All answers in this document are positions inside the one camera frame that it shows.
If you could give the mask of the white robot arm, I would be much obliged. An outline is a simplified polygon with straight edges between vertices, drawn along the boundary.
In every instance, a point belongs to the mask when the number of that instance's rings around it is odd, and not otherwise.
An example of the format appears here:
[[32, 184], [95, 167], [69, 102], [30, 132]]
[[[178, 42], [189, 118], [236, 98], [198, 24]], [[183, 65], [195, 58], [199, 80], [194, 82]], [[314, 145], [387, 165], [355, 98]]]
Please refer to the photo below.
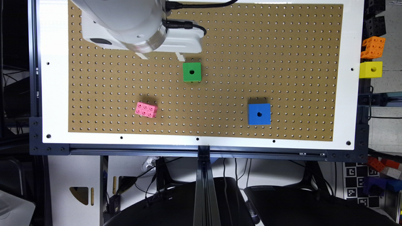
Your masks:
[[106, 49], [130, 50], [143, 60], [151, 52], [201, 53], [206, 32], [196, 22], [170, 19], [168, 1], [73, 0], [82, 11], [83, 38]]

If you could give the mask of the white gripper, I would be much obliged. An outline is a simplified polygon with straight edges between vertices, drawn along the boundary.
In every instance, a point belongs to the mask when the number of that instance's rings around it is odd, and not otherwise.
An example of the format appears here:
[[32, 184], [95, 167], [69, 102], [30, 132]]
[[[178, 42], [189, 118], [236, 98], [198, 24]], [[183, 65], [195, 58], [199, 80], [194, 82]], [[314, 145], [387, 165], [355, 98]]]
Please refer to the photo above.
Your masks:
[[[94, 22], [88, 14], [81, 14], [83, 39], [99, 47], [113, 50], [128, 50], [121, 42], [110, 35], [101, 25]], [[202, 37], [204, 32], [195, 28], [193, 30], [169, 29], [165, 41], [158, 48], [146, 47], [146, 53], [136, 55], [143, 60], [149, 59], [149, 52], [171, 52], [175, 53], [177, 60], [185, 62], [184, 53], [200, 53], [202, 51]]]

